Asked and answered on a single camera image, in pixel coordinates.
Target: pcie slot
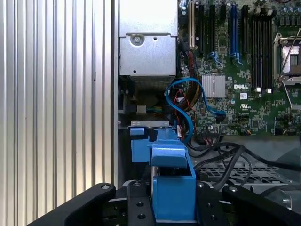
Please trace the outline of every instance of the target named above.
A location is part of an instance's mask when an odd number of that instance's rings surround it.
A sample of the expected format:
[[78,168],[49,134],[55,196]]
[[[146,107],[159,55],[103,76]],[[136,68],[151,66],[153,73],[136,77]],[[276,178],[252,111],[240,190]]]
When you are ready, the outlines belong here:
[[199,5],[196,10],[196,45],[198,47],[198,52],[201,57],[203,57],[205,52],[205,6]]
[[215,51],[215,5],[209,6],[209,22],[208,22],[208,31],[209,31],[209,40],[208,40],[208,47],[209,47],[209,54],[208,58],[213,59],[218,65],[221,63],[218,59],[218,53]]
[[244,5],[241,9],[241,53],[249,52],[249,6]]
[[240,62],[240,54],[238,52],[238,11],[237,5],[233,4],[230,11],[231,37],[230,37],[230,58],[234,59],[238,64]]
[[188,8],[189,8],[189,47],[195,48],[195,1],[190,1]]

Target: green circuit board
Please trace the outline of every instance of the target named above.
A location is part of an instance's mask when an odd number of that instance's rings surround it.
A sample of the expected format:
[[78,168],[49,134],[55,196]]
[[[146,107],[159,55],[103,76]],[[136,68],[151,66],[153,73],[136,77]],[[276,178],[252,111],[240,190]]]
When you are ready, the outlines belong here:
[[[218,9],[221,4],[228,4],[226,1],[207,1],[205,9],[208,10],[210,4],[215,4]],[[253,1],[238,1],[238,10],[243,5],[249,5],[250,11],[255,7]],[[279,4],[275,1],[265,2],[266,7],[278,10],[278,15],[273,20],[273,35],[281,33],[284,37],[296,35],[298,28],[295,26],[278,26],[280,14],[284,7],[297,7],[298,1],[291,1],[286,4]],[[291,110],[290,103],[283,87],[277,88],[273,81],[274,89],[272,94],[259,94],[251,89],[251,55],[246,54],[241,57],[238,65],[229,57],[230,32],[228,21],[216,23],[216,51],[219,53],[221,65],[217,65],[206,56],[200,58],[198,51],[194,51],[200,76],[220,73],[225,76],[226,97],[208,99],[210,106],[226,112],[226,119],[217,123],[215,117],[206,111],[204,101],[200,99],[195,104],[197,114],[197,132],[219,133],[220,129],[228,123],[237,122],[250,129],[252,135],[300,135],[301,111]],[[287,93],[290,100],[295,105],[301,105],[301,88],[298,86],[288,87]],[[229,128],[227,135],[241,135],[241,128]]]

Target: blue pcie slot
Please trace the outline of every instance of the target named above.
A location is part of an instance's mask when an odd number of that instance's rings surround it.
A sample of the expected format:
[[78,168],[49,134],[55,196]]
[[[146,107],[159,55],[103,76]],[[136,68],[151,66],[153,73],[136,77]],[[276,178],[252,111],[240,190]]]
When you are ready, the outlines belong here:
[[240,62],[240,54],[238,52],[238,11],[237,5],[233,4],[230,12],[231,36],[230,36],[230,58],[234,59],[238,64]]

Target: motherboard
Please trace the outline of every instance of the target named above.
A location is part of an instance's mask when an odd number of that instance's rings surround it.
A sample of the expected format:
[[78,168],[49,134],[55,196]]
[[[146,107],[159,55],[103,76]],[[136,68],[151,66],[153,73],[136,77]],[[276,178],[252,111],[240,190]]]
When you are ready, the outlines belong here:
[[[229,123],[252,135],[301,134],[301,1],[179,2],[178,38],[196,56],[208,104],[200,98],[196,131],[219,133]],[[181,63],[176,78],[189,76]],[[240,127],[226,135],[249,135]]]

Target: metal side panel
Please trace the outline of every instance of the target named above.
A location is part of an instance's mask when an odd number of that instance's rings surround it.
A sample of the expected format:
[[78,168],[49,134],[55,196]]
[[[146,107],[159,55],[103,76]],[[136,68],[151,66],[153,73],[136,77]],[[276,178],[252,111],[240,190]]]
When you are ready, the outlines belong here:
[[112,180],[111,0],[0,0],[0,226]]

